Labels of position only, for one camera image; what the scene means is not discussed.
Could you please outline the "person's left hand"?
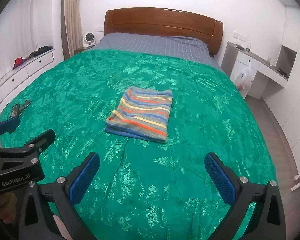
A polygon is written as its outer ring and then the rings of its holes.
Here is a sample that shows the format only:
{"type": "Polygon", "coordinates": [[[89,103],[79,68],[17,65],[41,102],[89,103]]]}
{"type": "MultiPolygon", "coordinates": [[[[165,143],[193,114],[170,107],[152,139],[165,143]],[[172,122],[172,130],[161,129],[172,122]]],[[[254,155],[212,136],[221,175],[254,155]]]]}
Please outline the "person's left hand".
{"type": "Polygon", "coordinates": [[[0,194],[0,220],[4,224],[13,224],[16,217],[17,198],[13,192],[0,194]]]}

